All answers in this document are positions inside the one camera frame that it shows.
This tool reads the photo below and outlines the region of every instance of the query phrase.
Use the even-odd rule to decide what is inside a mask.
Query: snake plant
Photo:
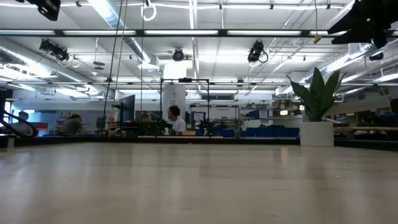
[[[325,84],[321,72],[315,68],[310,89],[307,89],[287,76],[294,93],[305,107],[305,115],[311,122],[321,121],[322,116],[333,106],[336,90],[339,89],[343,77],[340,79],[340,71],[336,71]]]

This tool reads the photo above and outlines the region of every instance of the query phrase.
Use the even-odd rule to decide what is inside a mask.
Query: red object
[[[44,122],[31,122],[31,124],[33,124],[33,126],[35,126],[35,128],[39,128],[39,129],[48,129],[49,128],[49,124],[44,123]]]

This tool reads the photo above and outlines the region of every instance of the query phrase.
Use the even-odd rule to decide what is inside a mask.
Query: computer monitor
[[[120,99],[120,103],[124,104],[123,121],[134,120],[134,106],[136,105],[136,96],[131,95]]]

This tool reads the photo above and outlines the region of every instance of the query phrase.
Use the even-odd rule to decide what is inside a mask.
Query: potted plant
[[[333,123],[323,122],[322,118],[333,106],[336,90],[339,89],[343,77],[340,79],[340,71],[336,71],[325,84],[319,69],[315,68],[310,88],[307,89],[288,76],[294,93],[305,107],[304,120],[300,124],[302,146],[334,146]]]

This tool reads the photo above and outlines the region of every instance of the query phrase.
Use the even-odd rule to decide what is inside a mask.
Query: equipment
[[[262,55],[267,56],[266,60],[260,60]],[[264,51],[264,44],[262,43],[261,40],[256,40],[256,43],[254,43],[253,48],[250,49],[250,53],[248,56],[248,61],[249,63],[266,63],[268,61],[268,54]]]
[[[371,43],[377,48],[387,44],[385,30],[391,28],[391,24],[398,21],[398,1],[396,0],[355,0],[355,3],[347,15],[338,21],[329,30],[329,34],[347,31],[334,38],[332,44]],[[382,53],[372,60],[383,58]]]
[[[175,52],[173,54],[173,60],[175,62],[181,62],[184,60],[184,53],[182,52],[182,49],[175,49]]]
[[[25,0],[16,0],[17,2],[24,3]],[[57,21],[61,8],[61,0],[27,0],[31,4],[37,6],[37,10],[41,15],[45,16],[51,21]]]
[[[69,60],[68,49],[63,49],[59,45],[52,43],[50,40],[42,40],[39,50],[49,53],[61,62]]]

